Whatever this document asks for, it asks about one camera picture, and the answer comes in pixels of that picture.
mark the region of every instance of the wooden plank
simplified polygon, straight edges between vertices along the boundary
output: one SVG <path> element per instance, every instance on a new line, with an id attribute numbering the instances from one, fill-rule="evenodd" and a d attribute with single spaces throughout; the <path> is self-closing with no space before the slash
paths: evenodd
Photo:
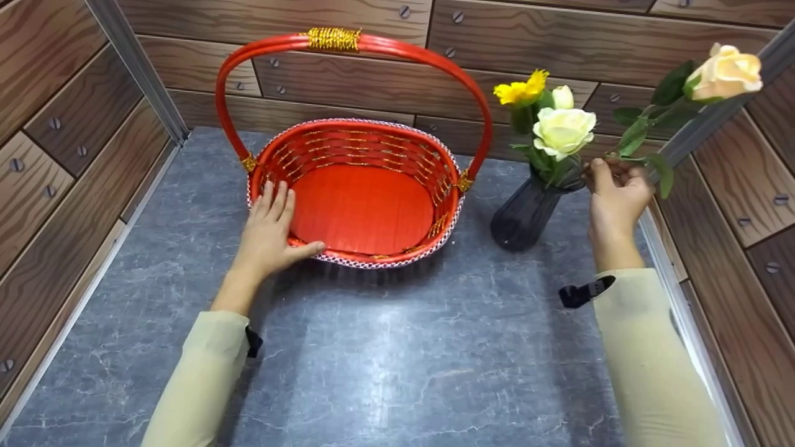
<path id="1" fill-rule="evenodd" d="M 618 124 L 613 118 L 613 110 L 616 107 L 640 107 L 645 108 L 651 101 L 654 89 L 648 87 L 633 87 L 620 84 L 599 84 L 591 95 L 588 103 L 585 104 L 586 111 L 596 113 L 599 122 L 596 124 L 595 132 L 607 135 L 621 135 L 626 130 L 626 126 Z M 679 129 L 652 129 L 649 138 L 660 140 L 670 139 Z"/>
<path id="2" fill-rule="evenodd" d="M 425 45 L 432 0 L 120 0 L 136 33 L 247 44 L 311 26 L 341 26 Z M 401 6 L 410 8 L 402 18 Z"/>
<path id="3" fill-rule="evenodd" d="M 462 11 L 464 21 L 450 20 Z M 703 60 L 715 41 L 758 52 L 775 31 L 664 18 L 436 0 L 429 48 L 465 68 L 656 86 L 686 59 Z"/>
<path id="4" fill-rule="evenodd" d="M 254 61 L 266 98 L 483 120 L 472 94 L 447 73 L 428 65 L 305 52 L 287 52 L 278 59 L 278 67 L 268 56 Z M 479 70 L 468 73 L 489 100 L 493 119 L 510 122 L 508 107 L 501 106 L 492 91 L 497 84 L 527 81 L 528 76 Z M 547 84 L 567 84 L 578 107 L 596 87 L 592 82 L 554 78 Z"/>
<path id="5" fill-rule="evenodd" d="M 218 115 L 215 113 L 212 93 L 182 90 L 169 90 L 169 93 L 188 127 L 221 127 Z M 227 98 L 227 106 L 235 123 L 235 129 L 266 133 L 281 132 L 300 122 L 322 118 L 377 119 L 400 122 L 407 126 L 411 126 L 413 121 L 412 115 L 399 113 L 289 103 L 243 96 L 230 96 Z"/>
<path id="6" fill-rule="evenodd" d="M 25 125 L 25 130 L 78 177 L 142 96 L 116 50 L 106 45 Z M 58 119 L 60 128 L 52 128 L 51 119 Z M 85 155 L 79 152 L 81 146 L 86 149 Z"/>
<path id="7" fill-rule="evenodd" d="M 24 365 L 16 366 L 21 368 L 19 375 L 11 385 L 6 397 L 3 400 L 0 400 L 0 425 L 11 414 L 11 411 L 14 409 L 14 406 L 17 404 L 20 396 L 22 396 L 22 393 L 28 386 L 28 382 L 30 382 L 30 379 L 34 374 L 36 374 L 37 369 L 41 365 L 41 361 L 49 352 L 52 344 L 55 343 L 61 331 L 64 329 L 66 322 L 69 320 L 69 317 L 80 303 L 83 295 L 88 291 L 88 287 L 91 285 L 91 282 L 94 281 L 99 268 L 111 253 L 111 250 L 115 246 L 118 237 L 122 234 L 122 231 L 124 231 L 124 227 L 125 224 L 121 220 L 116 221 L 116 224 L 113 226 L 113 228 L 111 228 L 110 234 L 105 237 L 102 245 L 99 247 L 96 254 L 94 254 L 94 258 L 91 259 L 88 267 L 80 276 L 80 279 L 77 281 L 77 285 L 74 289 L 72 289 L 71 293 L 66 298 L 64 305 L 60 308 L 58 314 L 52 320 L 50 326 L 47 327 L 47 331 L 45 332 L 44 336 L 41 337 L 41 341 L 39 341 L 39 343 L 33 349 L 33 354 L 31 354 L 30 358 L 27 362 L 25 362 Z"/>
<path id="8" fill-rule="evenodd" d="M 139 36 L 138 40 L 168 88 L 215 91 L 218 70 L 240 45 L 186 41 L 168 37 Z M 260 96 L 254 65 L 250 60 L 238 65 L 227 79 L 230 95 Z"/>
<path id="9" fill-rule="evenodd" d="M 684 263 L 682 262 L 681 256 L 679 256 L 677 245 L 673 243 L 671 231 L 668 229 L 668 224 L 662 216 L 660 204 L 657 203 L 656 198 L 649 202 L 649 211 L 660 232 L 660 239 L 662 239 L 662 245 L 665 247 L 665 252 L 668 254 L 668 259 L 671 261 L 673 273 L 677 276 L 677 281 L 684 281 L 688 278 L 688 271 L 684 268 Z"/>
<path id="10" fill-rule="evenodd" d="M 10 169 L 12 160 L 22 171 Z M 0 148 L 0 277 L 47 220 L 74 179 L 22 132 Z M 55 196 L 45 188 L 51 186 Z"/>
<path id="11" fill-rule="evenodd" d="M 645 14 L 654 0 L 512 0 L 512 2 Z"/>
<path id="12" fill-rule="evenodd" d="M 143 100 L 75 183 L 0 282 L 0 358 L 30 358 L 168 137 Z M 18 375 L 0 375 L 0 397 Z"/>
<path id="13" fill-rule="evenodd" d="M 483 124 L 474 121 L 462 121 L 458 119 L 445 119 L 432 116 L 417 116 L 417 129 L 436 135 L 454 154 L 474 155 L 478 149 L 480 136 L 483 132 Z M 619 142 L 618 137 L 611 135 L 596 135 L 594 141 L 580 151 L 580 156 L 584 160 L 594 157 L 601 157 L 615 144 Z M 506 124 L 494 125 L 494 138 L 491 141 L 489 157 L 502 160 L 526 161 L 517 151 L 510 148 L 511 144 L 530 144 L 529 137 L 522 137 L 514 134 L 510 126 Z M 657 152 L 662 148 L 663 142 L 654 140 L 646 141 L 637 154 L 647 154 Z"/>
<path id="14" fill-rule="evenodd" d="M 763 87 L 747 110 L 784 163 L 795 171 L 795 64 Z"/>
<path id="15" fill-rule="evenodd" d="M 106 40 L 83 0 L 13 2 L 0 10 L 0 143 Z"/>
<path id="16" fill-rule="evenodd" d="M 692 157 L 660 201 L 762 445 L 795 445 L 795 348 Z"/>
<path id="17" fill-rule="evenodd" d="M 707 349 L 712 368 L 715 370 L 715 375 L 718 377 L 718 383 L 723 390 L 723 396 L 726 398 L 729 410 L 734 417 L 745 447 L 760 447 L 759 439 L 754 432 L 754 426 L 750 423 L 748 413 L 738 394 L 735 381 L 731 377 L 731 374 L 729 374 L 726 360 L 723 358 L 723 354 L 718 347 L 718 340 L 715 338 L 715 333 L 712 332 L 712 327 L 710 327 L 707 321 L 707 315 L 704 313 L 704 308 L 701 307 L 698 295 L 696 295 L 696 290 L 693 289 L 693 284 L 690 281 L 684 281 L 680 286 L 684 297 L 688 300 L 690 313 L 693 315 L 693 320 L 696 321 L 696 327 L 701 335 L 701 340 L 704 341 L 704 346 Z"/>
<path id="18" fill-rule="evenodd" d="M 792 0 L 697 0 L 687 7 L 681 0 L 657 0 L 652 14 L 686 19 L 733 21 L 743 25 L 762 25 L 784 28 L 795 17 Z"/>
<path id="19" fill-rule="evenodd" d="M 138 186 L 138 189 L 135 190 L 135 194 L 133 198 L 127 202 L 127 205 L 124 207 L 122 211 L 122 222 L 129 223 L 130 219 L 133 217 L 135 210 L 138 209 L 138 205 L 141 204 L 141 200 L 143 200 L 146 193 L 149 191 L 149 188 L 152 186 L 155 177 L 160 173 L 161 169 L 163 169 L 163 165 L 165 165 L 165 161 L 168 160 L 169 155 L 174 151 L 175 146 L 171 142 L 165 143 L 163 150 L 160 152 L 160 155 L 157 156 L 157 160 L 152 164 L 152 167 L 149 168 L 149 172 L 146 173 L 146 177 Z"/>
<path id="20" fill-rule="evenodd" d="M 694 152 L 707 184 L 744 247 L 795 224 L 795 178 L 741 111 Z M 743 223 L 741 218 L 750 218 Z"/>
<path id="21" fill-rule="evenodd" d="M 748 257 L 778 316 L 795 336 L 795 227 L 751 248 Z"/>

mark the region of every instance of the white beaded trim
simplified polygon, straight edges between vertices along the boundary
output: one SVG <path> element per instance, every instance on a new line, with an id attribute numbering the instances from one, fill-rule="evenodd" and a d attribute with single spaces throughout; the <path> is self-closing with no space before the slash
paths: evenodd
<path id="1" fill-rule="evenodd" d="M 436 138 L 435 136 L 433 136 L 433 135 L 431 135 L 431 134 L 429 134 L 427 132 L 423 132 L 422 130 L 418 130 L 418 129 L 415 129 L 415 128 L 411 127 L 411 126 L 406 126 L 405 124 L 400 124 L 400 123 L 397 123 L 397 122 L 375 121 L 375 120 L 372 120 L 372 119 L 358 119 L 358 118 L 349 118 L 349 119 L 314 119 L 312 121 L 302 122 L 300 124 L 292 126 L 289 129 L 281 132 L 280 134 L 278 134 L 275 137 L 271 138 L 270 141 L 268 141 L 268 144 L 266 144 L 265 147 L 262 150 L 265 150 L 268 146 L 270 146 L 271 143 L 276 141 L 277 138 L 281 137 L 283 134 L 291 131 L 292 129 L 295 129 L 296 127 L 300 127 L 300 126 L 303 126 L 305 124 L 315 123 L 315 122 L 339 122 L 339 121 L 368 122 L 368 123 L 371 123 L 371 124 L 380 124 L 380 125 L 383 125 L 383 126 L 390 126 L 390 127 L 397 127 L 399 129 L 404 129 L 404 130 L 411 130 L 412 132 L 416 132 L 418 134 L 422 134 L 425 137 L 428 137 L 428 138 L 432 139 L 436 144 L 438 144 L 444 150 L 444 152 L 448 155 L 450 160 L 452 160 L 453 165 L 456 167 L 456 172 L 458 173 L 459 177 L 461 176 L 461 168 L 458 166 L 458 163 L 456 162 L 456 158 L 453 157 L 452 152 L 450 152 L 450 149 L 448 149 L 448 147 L 439 138 Z M 249 191 L 251 190 L 251 178 L 250 178 L 250 176 L 246 176 L 246 179 L 247 179 L 246 180 L 246 201 L 248 202 L 249 208 L 251 208 L 251 205 L 252 205 L 251 196 L 249 195 Z M 366 269 L 366 270 L 389 269 L 389 268 L 394 268 L 394 267 L 408 266 L 409 264 L 411 264 L 413 262 L 419 261 L 420 259 L 423 259 L 423 258 L 426 258 L 426 257 L 430 256 L 433 252 L 439 250 L 444 245 L 444 243 L 447 242 L 447 240 L 450 238 L 450 235 L 452 234 L 453 228 L 456 227 L 456 223 L 458 222 L 458 216 L 461 213 L 461 207 L 463 206 L 463 199 L 464 199 L 464 197 L 461 196 L 461 198 L 458 201 L 458 204 L 456 204 L 456 213 L 453 215 L 452 221 L 450 222 L 450 226 L 444 232 L 444 235 L 442 236 L 442 238 L 439 239 L 439 242 L 434 244 L 433 247 L 431 247 L 429 249 L 423 249 L 423 251 L 418 251 L 418 254 L 413 256 L 412 258 L 405 259 L 405 260 L 399 261 L 399 262 L 363 262 L 363 261 L 351 261 L 350 259 L 340 258 L 340 257 L 334 256 L 334 255 L 326 255 L 325 253 L 321 253 L 321 254 L 315 256 L 314 258 L 315 259 L 319 259 L 320 261 L 331 262 L 331 263 L 334 263 L 334 264 L 340 264 L 341 266 L 353 267 L 355 269 Z"/>

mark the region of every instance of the gray marble surface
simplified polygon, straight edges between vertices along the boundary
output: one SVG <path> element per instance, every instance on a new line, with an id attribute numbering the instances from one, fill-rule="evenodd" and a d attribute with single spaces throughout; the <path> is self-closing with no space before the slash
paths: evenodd
<path id="1" fill-rule="evenodd" d="M 525 177 L 487 161 L 450 241 L 423 262 L 375 273 L 309 261 L 266 284 L 252 322 L 266 343 L 219 444 L 623 445 L 592 308 L 557 298 L 592 278 L 588 194 L 564 197 L 531 251 L 490 239 Z M 2 445 L 140 443 L 235 253 L 244 189 L 223 134 L 195 131 Z"/>

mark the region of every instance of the sleeve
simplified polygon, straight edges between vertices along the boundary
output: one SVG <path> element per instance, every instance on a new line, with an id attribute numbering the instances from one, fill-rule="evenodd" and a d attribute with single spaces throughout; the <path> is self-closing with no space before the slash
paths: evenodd
<path id="1" fill-rule="evenodd" d="M 613 270 L 594 301 L 627 445 L 725 447 L 707 388 L 669 317 L 654 269 Z"/>
<path id="2" fill-rule="evenodd" d="M 248 352 L 248 322 L 232 312 L 199 314 L 149 421 L 142 447 L 215 444 Z"/>

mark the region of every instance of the basket rim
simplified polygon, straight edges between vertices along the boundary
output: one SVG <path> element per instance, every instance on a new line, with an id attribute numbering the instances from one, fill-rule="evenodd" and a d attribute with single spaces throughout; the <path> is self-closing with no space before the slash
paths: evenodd
<path id="1" fill-rule="evenodd" d="M 388 126 L 392 128 L 399 129 L 405 133 L 411 133 L 412 136 L 417 136 L 418 134 L 432 143 L 437 149 L 441 149 L 441 153 L 444 156 L 444 163 L 450 166 L 450 175 L 452 177 L 452 185 L 450 194 L 454 194 L 453 201 L 452 201 L 452 209 L 448 211 L 447 215 L 444 217 L 444 223 L 442 225 L 443 231 L 439 231 L 439 233 L 434 236 L 430 241 L 428 241 L 424 247 L 417 251 L 410 251 L 409 253 L 400 253 L 396 255 L 390 255 L 385 258 L 372 258 L 371 255 L 359 255 L 356 253 L 351 253 L 348 251 L 335 251 L 335 250 L 326 250 L 323 253 L 315 256 L 314 258 L 325 261 L 325 262 L 333 262 L 335 264 L 340 264 L 343 266 L 352 266 L 355 268 L 362 268 L 362 269 L 382 269 L 382 268 L 392 268 L 392 267 L 399 267 L 399 266 L 407 266 L 412 262 L 416 262 L 422 258 L 425 258 L 432 253 L 439 250 L 449 239 L 450 234 L 452 233 L 453 228 L 458 221 L 458 216 L 460 214 L 461 206 L 463 205 L 464 194 L 460 192 L 460 190 L 456 187 L 460 176 L 462 175 L 461 168 L 458 166 L 458 162 L 456 161 L 455 156 L 450 151 L 450 149 L 437 137 L 424 132 L 423 130 L 419 130 L 417 128 L 407 126 L 405 124 L 400 124 L 399 122 L 387 122 L 387 121 L 378 121 L 373 119 L 358 119 L 358 118 L 342 118 L 342 119 L 313 119 L 307 122 L 300 122 L 290 128 L 283 130 L 273 138 L 271 138 L 267 144 L 262 148 L 259 154 L 256 157 L 257 165 L 256 168 L 249 173 L 247 176 L 247 189 L 248 193 L 246 194 L 246 199 L 248 202 L 249 208 L 253 204 L 256 197 L 259 195 L 259 180 L 263 178 L 265 168 L 265 164 L 263 163 L 264 160 L 268 158 L 269 155 L 275 150 L 274 148 L 278 147 L 284 140 L 292 136 L 292 134 L 296 133 L 299 130 L 305 130 L 307 127 L 321 127 L 325 124 L 330 123 L 358 123 L 362 125 L 377 125 L 377 126 Z M 305 245 L 303 241 L 300 241 L 297 238 L 288 237 L 288 244 L 293 247 L 299 247 Z"/>

